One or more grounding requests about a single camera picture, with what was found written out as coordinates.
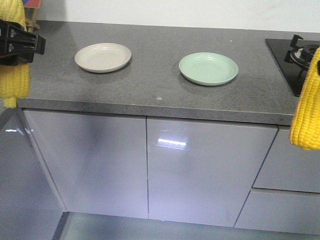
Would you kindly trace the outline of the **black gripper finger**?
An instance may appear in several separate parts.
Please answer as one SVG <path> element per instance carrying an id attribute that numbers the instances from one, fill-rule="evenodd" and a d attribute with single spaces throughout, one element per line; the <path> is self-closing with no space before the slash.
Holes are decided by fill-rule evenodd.
<path id="1" fill-rule="evenodd" d="M 20 64 L 32 63 L 34 59 L 34 53 L 22 52 L 18 54 L 9 54 L 5 52 L 0 53 L 0 64 L 3 66 L 17 66 Z"/>
<path id="2" fill-rule="evenodd" d="M 46 40 L 12 21 L 0 20 L 0 57 L 45 53 Z"/>
<path id="3" fill-rule="evenodd" d="M 317 72 L 318 72 L 318 75 L 320 75 L 320 60 L 318 60 L 317 62 Z"/>

